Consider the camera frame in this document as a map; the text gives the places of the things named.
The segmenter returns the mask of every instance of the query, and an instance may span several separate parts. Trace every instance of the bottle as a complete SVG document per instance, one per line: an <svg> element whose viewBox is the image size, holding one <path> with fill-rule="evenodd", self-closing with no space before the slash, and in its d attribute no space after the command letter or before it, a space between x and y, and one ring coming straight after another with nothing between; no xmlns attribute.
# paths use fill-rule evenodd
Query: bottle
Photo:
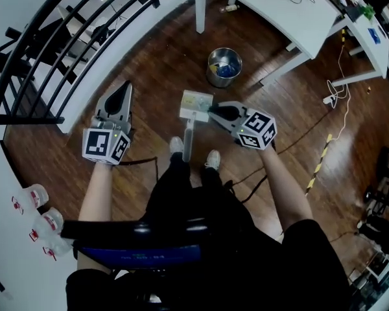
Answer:
<svg viewBox="0 0 389 311"><path fill-rule="evenodd" d="M64 224L64 218L60 212L51 207L49 211L39 216L33 223L32 232L29 234L33 241L38 238L43 240L50 240L59 234Z"/></svg>
<svg viewBox="0 0 389 311"><path fill-rule="evenodd" d="M72 245L60 235L51 237L45 241L43 252L56 261L56 257L61 257L72 249Z"/></svg>
<svg viewBox="0 0 389 311"><path fill-rule="evenodd" d="M21 190L21 192L12 198L12 203L15 209L19 209L20 213L32 213L38 207L44 205L49 200L45 188L40 184L33 184Z"/></svg>
<svg viewBox="0 0 389 311"><path fill-rule="evenodd" d="M226 7L219 8L219 12L221 13L233 12L236 9L239 9L239 5L229 5Z"/></svg>

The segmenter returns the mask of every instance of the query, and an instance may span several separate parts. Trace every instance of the yellow black tape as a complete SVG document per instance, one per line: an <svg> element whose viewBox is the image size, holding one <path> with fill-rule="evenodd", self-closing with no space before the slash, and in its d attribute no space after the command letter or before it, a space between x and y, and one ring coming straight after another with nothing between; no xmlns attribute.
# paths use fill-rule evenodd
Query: yellow black tape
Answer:
<svg viewBox="0 0 389 311"><path fill-rule="evenodd" d="M346 40L346 30L342 29L342 45L344 45L345 40Z"/></svg>
<svg viewBox="0 0 389 311"><path fill-rule="evenodd" d="M320 162L318 163L316 169L314 170L314 173L312 173L312 178L311 178L309 184L307 185L307 188L305 189L305 195L308 195L310 189L314 185L314 181L316 180L316 176L317 176L318 172L322 168L322 162L323 162L325 155L327 154L327 149L329 148L329 143L330 143L332 138L333 138L333 136L331 134L329 134L329 136L327 137L327 141L325 142L325 145L324 145L324 149L322 152L322 156L320 158Z"/></svg>

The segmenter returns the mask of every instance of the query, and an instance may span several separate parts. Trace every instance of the power strip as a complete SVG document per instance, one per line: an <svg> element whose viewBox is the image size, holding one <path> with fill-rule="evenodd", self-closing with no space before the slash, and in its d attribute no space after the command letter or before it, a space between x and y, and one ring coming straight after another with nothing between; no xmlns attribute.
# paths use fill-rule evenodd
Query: power strip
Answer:
<svg viewBox="0 0 389 311"><path fill-rule="evenodd" d="M332 108L334 108L335 107L335 101L336 101L337 99L336 99L336 96L334 96L334 95L329 95L328 97L325 97L324 99L323 99L323 103L325 104L325 105L331 105L331 107Z"/></svg>

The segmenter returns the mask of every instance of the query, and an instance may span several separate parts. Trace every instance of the wooden floor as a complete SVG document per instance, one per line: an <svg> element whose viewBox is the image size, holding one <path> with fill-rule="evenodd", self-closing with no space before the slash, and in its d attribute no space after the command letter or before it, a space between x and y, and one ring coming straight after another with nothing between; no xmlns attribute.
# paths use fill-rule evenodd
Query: wooden floor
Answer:
<svg viewBox="0 0 389 311"><path fill-rule="evenodd" d="M29 183L41 183L49 192L50 204L65 218L75 219L84 197L93 163L81 157L82 130L89 125L97 98L107 89L130 79L136 88L134 127L137 133L124 160L159 157L160 174L169 160L168 142L183 135L185 123L178 117L184 89L214 94L215 101L241 100L247 106L272 114L279 130L276 145L282 151L307 132L330 108L322 99L329 92L327 79L340 78L337 65L341 48L338 34L329 38L317 59L281 77L267 89L257 82L290 58L288 40L251 10L220 14L227 0L207 0L206 30L195 31L195 8L181 6L160 22L113 71L91 101L71 135L62 135L56 126L11 126L5 143L17 167ZM243 60L243 70L227 89L215 89L205 78L209 53L217 47L235 49ZM350 57L346 42L342 57L345 74L368 70L367 59ZM314 217L330 240L354 231L364 212L362 194L375 183L375 164L382 146L389 145L389 81L359 82L350 87L351 101L347 126L337 142L332 142L313 189L308 195ZM321 123L300 142L281 155L292 175L307 186L318 164L329 133L337 136L343 124L346 102L340 101ZM224 181L239 181L259 168L261 160L253 150L233 144L231 137L211 124L196 125L192 159L193 185L199 184L197 170L208 152L222 154ZM260 172L235 187L239 199L249 195L263 177ZM153 163L114 170L114 220L138 219L143 215L155 184ZM246 204L256 225L272 237L281 226L267 182ZM346 273L363 269L372 254L361 237L348 234L333 243Z"/></svg>

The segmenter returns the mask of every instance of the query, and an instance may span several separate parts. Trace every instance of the white sneaker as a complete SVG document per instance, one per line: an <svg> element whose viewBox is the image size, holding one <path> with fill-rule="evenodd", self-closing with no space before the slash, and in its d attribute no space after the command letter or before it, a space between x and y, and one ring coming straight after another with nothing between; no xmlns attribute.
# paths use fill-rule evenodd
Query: white sneaker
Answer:
<svg viewBox="0 0 389 311"><path fill-rule="evenodd" d="M219 165L220 165L220 153L219 153L219 151L216 151L216 150L210 151L209 155L207 156L205 166L211 167L215 170L218 170Z"/></svg>
<svg viewBox="0 0 389 311"><path fill-rule="evenodd" d="M183 152L183 141L180 137L173 137L170 141L170 153Z"/></svg>
<svg viewBox="0 0 389 311"><path fill-rule="evenodd" d="M365 224L366 222L365 221L363 221L363 220L360 220L358 223L357 223L357 229L360 229L362 226L363 226L363 224Z"/></svg>

